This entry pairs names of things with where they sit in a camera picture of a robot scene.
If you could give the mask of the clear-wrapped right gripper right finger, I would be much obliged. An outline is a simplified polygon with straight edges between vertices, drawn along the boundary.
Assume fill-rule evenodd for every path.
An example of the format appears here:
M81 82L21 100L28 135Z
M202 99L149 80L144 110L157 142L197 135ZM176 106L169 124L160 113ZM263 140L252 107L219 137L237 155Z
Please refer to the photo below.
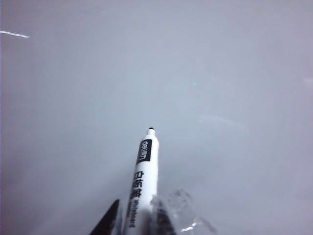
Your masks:
M168 195L154 196L149 234L215 235L217 229L199 215L189 193L177 188Z

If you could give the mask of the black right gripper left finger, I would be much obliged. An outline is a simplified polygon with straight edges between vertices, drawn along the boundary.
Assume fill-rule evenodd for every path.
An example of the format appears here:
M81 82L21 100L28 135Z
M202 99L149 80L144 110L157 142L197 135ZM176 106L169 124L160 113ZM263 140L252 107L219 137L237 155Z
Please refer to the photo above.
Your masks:
M96 226L90 232L90 235L111 235L116 224L119 199L116 199L109 209L105 212L102 218L98 221Z

